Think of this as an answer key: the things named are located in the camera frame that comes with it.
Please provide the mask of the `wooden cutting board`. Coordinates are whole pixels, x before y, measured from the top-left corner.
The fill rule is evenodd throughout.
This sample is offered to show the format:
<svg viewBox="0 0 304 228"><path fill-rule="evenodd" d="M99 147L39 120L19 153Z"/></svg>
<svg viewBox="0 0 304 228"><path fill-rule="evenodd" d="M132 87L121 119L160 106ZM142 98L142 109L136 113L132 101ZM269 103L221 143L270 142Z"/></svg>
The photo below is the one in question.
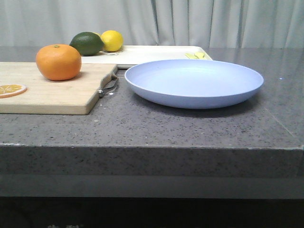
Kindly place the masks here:
<svg viewBox="0 0 304 228"><path fill-rule="evenodd" d="M19 95L2 98L2 114L86 115L99 99L98 91L117 72L116 64L82 64L80 73L67 81L51 81L34 62L1 62L1 85L25 85Z"/></svg>

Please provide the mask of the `grey curtain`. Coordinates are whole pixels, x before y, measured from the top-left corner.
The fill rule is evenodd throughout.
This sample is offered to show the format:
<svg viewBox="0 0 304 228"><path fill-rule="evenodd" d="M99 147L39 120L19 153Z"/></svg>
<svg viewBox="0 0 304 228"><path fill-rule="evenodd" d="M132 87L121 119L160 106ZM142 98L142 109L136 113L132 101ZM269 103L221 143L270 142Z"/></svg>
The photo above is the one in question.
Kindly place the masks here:
<svg viewBox="0 0 304 228"><path fill-rule="evenodd" d="M301 0L3 0L2 46L119 31L126 45L302 48Z"/></svg>

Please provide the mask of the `orange fruit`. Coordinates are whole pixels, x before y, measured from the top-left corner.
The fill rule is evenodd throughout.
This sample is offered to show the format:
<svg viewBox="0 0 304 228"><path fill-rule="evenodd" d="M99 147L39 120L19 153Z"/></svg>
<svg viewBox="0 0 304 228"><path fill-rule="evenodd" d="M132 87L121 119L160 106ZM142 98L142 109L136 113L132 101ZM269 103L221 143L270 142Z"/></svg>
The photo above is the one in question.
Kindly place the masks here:
<svg viewBox="0 0 304 228"><path fill-rule="evenodd" d="M37 52L36 65L45 78L52 81L64 81L79 74L82 59L74 47L66 44L52 44L42 47Z"/></svg>

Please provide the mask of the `green lime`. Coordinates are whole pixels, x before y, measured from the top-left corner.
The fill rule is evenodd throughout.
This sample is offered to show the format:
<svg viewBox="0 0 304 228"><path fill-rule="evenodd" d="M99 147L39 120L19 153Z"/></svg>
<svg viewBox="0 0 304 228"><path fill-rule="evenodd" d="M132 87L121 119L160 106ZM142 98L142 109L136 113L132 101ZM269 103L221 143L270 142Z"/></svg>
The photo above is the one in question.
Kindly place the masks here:
<svg viewBox="0 0 304 228"><path fill-rule="evenodd" d="M82 56L96 55L104 47L100 36L93 32L78 33L72 38L69 45L74 47Z"/></svg>

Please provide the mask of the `orange slice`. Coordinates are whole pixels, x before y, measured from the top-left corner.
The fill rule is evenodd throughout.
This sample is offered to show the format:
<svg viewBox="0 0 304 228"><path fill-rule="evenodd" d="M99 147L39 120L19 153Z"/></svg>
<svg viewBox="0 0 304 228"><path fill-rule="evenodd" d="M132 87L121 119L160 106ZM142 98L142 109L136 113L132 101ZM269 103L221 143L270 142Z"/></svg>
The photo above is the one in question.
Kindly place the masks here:
<svg viewBox="0 0 304 228"><path fill-rule="evenodd" d="M26 92L27 86L19 84L7 84L0 86L0 97L8 98L16 95L20 95Z"/></svg>

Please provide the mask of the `light blue plate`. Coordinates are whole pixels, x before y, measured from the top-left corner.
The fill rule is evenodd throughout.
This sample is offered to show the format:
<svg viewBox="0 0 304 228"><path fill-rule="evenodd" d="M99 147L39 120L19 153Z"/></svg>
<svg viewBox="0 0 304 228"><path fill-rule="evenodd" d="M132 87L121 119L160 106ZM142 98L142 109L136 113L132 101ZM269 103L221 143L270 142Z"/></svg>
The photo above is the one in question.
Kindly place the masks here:
<svg viewBox="0 0 304 228"><path fill-rule="evenodd" d="M222 61L176 59L139 64L125 72L140 97L165 106L214 109L251 98L264 83L255 70Z"/></svg>

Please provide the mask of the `yellow lemon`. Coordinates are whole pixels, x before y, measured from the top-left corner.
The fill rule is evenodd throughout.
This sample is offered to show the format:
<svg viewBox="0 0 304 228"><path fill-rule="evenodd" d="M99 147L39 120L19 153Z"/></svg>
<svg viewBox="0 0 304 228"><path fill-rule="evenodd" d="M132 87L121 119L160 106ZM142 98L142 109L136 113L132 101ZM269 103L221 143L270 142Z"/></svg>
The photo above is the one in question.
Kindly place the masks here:
<svg viewBox="0 0 304 228"><path fill-rule="evenodd" d="M100 38L104 43L104 50L107 52L116 52L123 46L124 38L116 30L107 30L100 35Z"/></svg>

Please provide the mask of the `white serving tray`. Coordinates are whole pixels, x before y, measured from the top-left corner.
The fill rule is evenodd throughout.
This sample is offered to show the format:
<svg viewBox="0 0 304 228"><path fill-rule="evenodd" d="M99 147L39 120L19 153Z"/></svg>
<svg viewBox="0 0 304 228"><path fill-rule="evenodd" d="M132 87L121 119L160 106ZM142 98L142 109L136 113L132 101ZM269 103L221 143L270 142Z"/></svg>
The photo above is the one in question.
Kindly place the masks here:
<svg viewBox="0 0 304 228"><path fill-rule="evenodd" d="M204 60L212 59L206 51L197 46L123 46L121 50L116 52L101 51L94 56L82 57L82 62L116 64L118 68L128 69L145 62L188 59L185 54L194 54L195 52L204 52Z"/></svg>

